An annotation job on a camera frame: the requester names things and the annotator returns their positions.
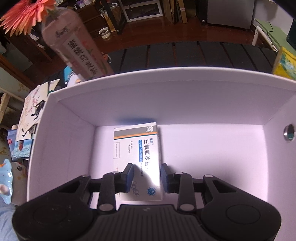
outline wooden floor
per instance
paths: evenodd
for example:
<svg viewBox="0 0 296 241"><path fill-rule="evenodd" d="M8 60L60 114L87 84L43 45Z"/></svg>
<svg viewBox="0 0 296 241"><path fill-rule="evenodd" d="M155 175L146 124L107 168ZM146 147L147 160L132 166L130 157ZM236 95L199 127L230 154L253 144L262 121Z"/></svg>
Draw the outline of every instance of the wooden floor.
<svg viewBox="0 0 296 241"><path fill-rule="evenodd" d="M95 38L98 48L104 53L128 49L135 46L180 41L213 41L250 45L254 32L223 26L202 26L197 17L189 18L188 23L172 25L164 17L139 20L127 23L122 35L112 33L107 40ZM35 84L43 83L49 76L65 68L58 57L52 63L36 63L24 74Z"/></svg>

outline small bowl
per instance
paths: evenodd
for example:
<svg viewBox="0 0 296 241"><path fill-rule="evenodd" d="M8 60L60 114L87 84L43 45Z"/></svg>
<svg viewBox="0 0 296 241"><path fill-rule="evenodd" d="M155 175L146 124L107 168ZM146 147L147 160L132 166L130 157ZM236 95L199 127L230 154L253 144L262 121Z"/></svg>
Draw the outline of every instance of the small bowl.
<svg viewBox="0 0 296 241"><path fill-rule="evenodd" d="M106 39L110 37L111 33L109 32L109 28L105 27L99 31L99 35L101 35L102 39Z"/></svg>

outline orange stripe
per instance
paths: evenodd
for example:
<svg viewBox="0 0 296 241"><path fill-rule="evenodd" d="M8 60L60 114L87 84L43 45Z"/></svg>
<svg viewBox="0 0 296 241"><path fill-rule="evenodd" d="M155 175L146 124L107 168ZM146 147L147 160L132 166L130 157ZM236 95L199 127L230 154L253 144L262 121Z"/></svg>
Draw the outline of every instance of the orange stripe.
<svg viewBox="0 0 296 241"><path fill-rule="evenodd" d="M147 136L147 135L153 135L153 134L157 134L157 132L146 132L146 133L142 133L142 134L133 134L133 135L127 135L127 136L120 136L120 137L114 137L114 140L116 139L120 139L120 138L126 138L126 137L138 137L138 136Z"/></svg>

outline orange flower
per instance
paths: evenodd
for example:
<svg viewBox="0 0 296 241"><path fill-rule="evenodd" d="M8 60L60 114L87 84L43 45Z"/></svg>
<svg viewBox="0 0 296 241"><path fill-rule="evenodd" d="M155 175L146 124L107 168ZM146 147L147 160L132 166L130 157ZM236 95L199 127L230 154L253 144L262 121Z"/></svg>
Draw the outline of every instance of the orange flower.
<svg viewBox="0 0 296 241"><path fill-rule="evenodd" d="M4 26L5 33L11 30L10 36L14 32L16 35L22 32L29 34L36 22L45 20L48 14L46 10L53 10L55 3L55 0L37 0L35 3L31 0L21 0L3 15L0 21L4 22L0 27Z"/></svg>

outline metal screw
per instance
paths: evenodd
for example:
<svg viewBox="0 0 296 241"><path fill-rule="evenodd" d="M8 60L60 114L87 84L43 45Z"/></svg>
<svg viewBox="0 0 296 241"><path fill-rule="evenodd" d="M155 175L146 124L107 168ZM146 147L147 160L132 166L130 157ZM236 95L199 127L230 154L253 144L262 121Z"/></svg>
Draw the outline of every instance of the metal screw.
<svg viewBox="0 0 296 241"><path fill-rule="evenodd" d="M194 206L190 203L184 203L184 204L180 205L180 209L185 212L189 212L194 209Z"/></svg>
<svg viewBox="0 0 296 241"><path fill-rule="evenodd" d="M113 205L110 203L104 203L99 206L99 209L103 212L109 212L113 209Z"/></svg>
<svg viewBox="0 0 296 241"><path fill-rule="evenodd" d="M284 138L286 141L292 141L295 138L295 127L292 124L289 124L284 129Z"/></svg>

